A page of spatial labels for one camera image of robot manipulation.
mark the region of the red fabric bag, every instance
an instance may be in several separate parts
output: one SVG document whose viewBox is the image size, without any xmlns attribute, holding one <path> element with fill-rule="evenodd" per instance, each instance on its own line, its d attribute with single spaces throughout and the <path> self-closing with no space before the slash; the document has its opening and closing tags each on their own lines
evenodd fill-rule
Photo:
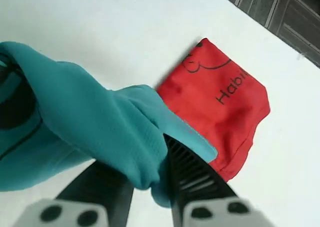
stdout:
<svg viewBox="0 0 320 227">
<path fill-rule="evenodd" d="M 246 161 L 257 125 L 270 112 L 266 88 L 205 38 L 157 92 L 217 149 L 209 164 L 225 181 L 232 179 Z"/>
</svg>

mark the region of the white table surface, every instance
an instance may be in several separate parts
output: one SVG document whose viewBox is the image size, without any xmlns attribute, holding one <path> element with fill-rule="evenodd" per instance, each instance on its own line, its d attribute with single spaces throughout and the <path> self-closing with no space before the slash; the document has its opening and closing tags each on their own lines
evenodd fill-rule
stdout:
<svg viewBox="0 0 320 227">
<path fill-rule="evenodd" d="M 228 0 L 0 0 L 0 41 L 75 62 L 110 89 L 155 86 L 205 37 L 266 86 L 271 106 L 230 185 L 278 227 L 317 226 L 320 70 Z M 0 193 L 0 226 L 53 198 L 86 165 Z M 136 191 L 127 226 L 170 227 L 171 213 Z"/>
</svg>

